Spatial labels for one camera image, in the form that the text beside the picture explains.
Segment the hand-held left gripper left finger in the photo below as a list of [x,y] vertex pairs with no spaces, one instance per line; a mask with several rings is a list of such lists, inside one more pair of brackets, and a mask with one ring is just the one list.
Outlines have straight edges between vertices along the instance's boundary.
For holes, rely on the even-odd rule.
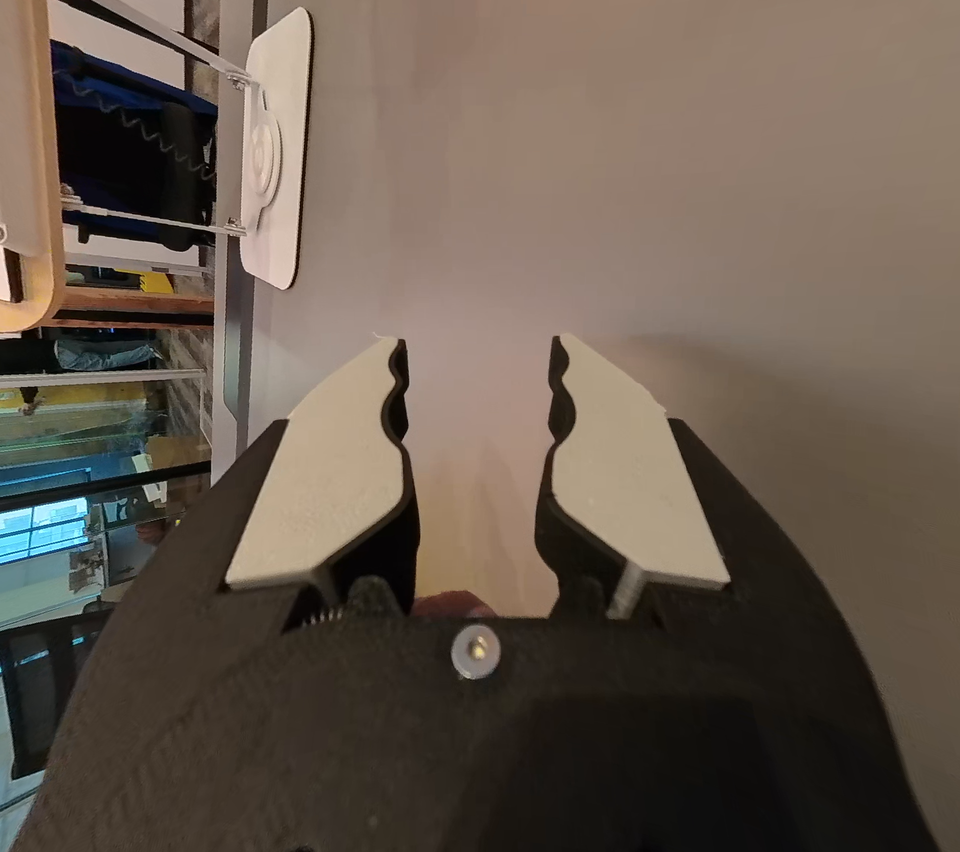
[[229,588],[310,586],[335,609],[358,580],[377,577],[410,613],[419,510],[403,444],[408,387],[406,343],[384,337],[300,401],[281,423]]

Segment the white computer monitor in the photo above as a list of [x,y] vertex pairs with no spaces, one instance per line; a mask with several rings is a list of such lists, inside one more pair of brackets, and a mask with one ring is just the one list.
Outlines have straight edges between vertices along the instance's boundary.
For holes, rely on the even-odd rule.
[[66,292],[63,207],[46,0],[1,0],[1,330],[41,326]]

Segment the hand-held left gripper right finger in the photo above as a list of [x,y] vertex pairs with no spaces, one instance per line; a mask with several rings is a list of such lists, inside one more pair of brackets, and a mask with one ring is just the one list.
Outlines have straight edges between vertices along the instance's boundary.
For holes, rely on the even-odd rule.
[[720,592],[727,568],[666,411],[572,334],[551,342],[534,542],[562,591],[593,582],[607,618],[648,585]]

